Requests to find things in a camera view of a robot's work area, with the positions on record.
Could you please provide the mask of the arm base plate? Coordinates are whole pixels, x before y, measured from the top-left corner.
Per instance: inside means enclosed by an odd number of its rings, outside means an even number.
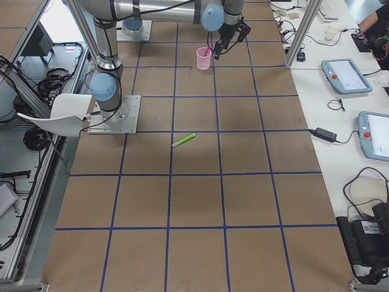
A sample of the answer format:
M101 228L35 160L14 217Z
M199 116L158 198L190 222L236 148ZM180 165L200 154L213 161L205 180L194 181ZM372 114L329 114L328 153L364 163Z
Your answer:
M125 19L119 21L117 28L118 42L149 42L151 35L152 21Z
M94 103L94 111L98 114L91 117L89 134L136 134L140 111L141 96L123 96L122 105L112 113L100 109L98 102Z

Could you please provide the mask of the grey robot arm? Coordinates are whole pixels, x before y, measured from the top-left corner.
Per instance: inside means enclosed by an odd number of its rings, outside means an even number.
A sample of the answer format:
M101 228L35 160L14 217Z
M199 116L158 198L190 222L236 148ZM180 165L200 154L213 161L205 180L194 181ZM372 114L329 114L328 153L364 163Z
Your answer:
M231 40L242 42L251 28L244 22L244 1L68 1L68 6L97 65L91 83L102 86L92 95L104 122L122 123L129 110L122 96L123 65L117 48L117 23L145 20L200 24L207 32L218 32L212 48L215 59L228 52Z
M122 30L125 35L137 35L143 31L142 20L125 19L122 21Z

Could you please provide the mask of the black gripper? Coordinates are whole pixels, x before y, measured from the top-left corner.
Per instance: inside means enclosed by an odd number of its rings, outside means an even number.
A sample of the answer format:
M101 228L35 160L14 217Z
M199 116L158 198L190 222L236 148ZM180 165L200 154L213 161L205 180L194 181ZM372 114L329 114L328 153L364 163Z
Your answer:
M220 55L226 54L229 49L230 40L238 30L239 24L223 24L218 30L219 40L213 47L215 60L219 60Z

